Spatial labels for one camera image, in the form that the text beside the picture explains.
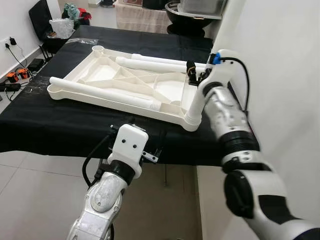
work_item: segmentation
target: white plastic tray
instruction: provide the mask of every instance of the white plastic tray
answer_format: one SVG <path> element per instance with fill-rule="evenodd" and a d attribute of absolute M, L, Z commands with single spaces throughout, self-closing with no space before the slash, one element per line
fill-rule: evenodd
<path fill-rule="evenodd" d="M 50 79 L 47 91 L 52 99 L 72 99 L 178 124 L 187 131 L 196 130 L 184 118 L 197 90 L 188 84 L 185 74 L 122 67 L 116 63 L 116 57 L 131 59 L 131 54 L 95 47 L 98 50 L 89 54 L 64 80 Z M 64 85 L 66 81 L 75 83 L 76 87 Z"/>

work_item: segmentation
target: black cloth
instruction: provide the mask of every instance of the black cloth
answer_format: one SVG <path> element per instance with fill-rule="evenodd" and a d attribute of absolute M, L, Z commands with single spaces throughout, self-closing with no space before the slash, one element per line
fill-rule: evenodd
<path fill-rule="evenodd" d="M 99 39 L 105 48 L 146 56 L 205 63 L 212 47 L 208 38 L 81 26 L 71 38 Z M 207 116 L 195 132 L 181 126 L 70 99 L 53 100 L 47 92 L 51 76 L 63 78 L 90 52 L 92 45 L 65 44 L 38 76 L 0 115 L 0 151 L 28 151 L 52 156 L 86 157 L 110 125 L 134 123 L 149 135 L 146 150 L 163 142 L 160 163 L 220 165 L 220 152 Z M 165 140 L 161 133 L 166 131 Z M 94 157 L 106 158 L 107 146 Z"/>

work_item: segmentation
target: white wall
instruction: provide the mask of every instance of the white wall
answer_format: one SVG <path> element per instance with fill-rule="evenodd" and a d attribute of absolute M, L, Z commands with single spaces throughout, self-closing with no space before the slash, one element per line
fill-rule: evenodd
<path fill-rule="evenodd" d="M 28 13 L 29 9 L 37 2 L 38 0 L 2 0 L 0 3 L 2 10 L 0 15 L 0 41 L 10 36 L 15 38 L 26 57 L 36 51 L 40 44 Z M 52 18 L 59 18 L 61 13 L 58 1 L 47 0 L 47 3 Z M 22 61 L 21 50 L 17 46 L 10 48 L 17 58 Z M 0 46 L 0 63 L 0 78 L 17 65 L 17 61 L 4 47 L 4 44 Z"/>
<path fill-rule="evenodd" d="M 250 122 L 265 159 L 286 184 L 291 212 L 320 226 L 319 13 L 318 0 L 247 0 L 226 47 L 246 62 Z M 243 100 L 241 68 L 237 75 Z M 226 208 L 221 170 L 197 170 L 203 239 L 257 239 Z"/>

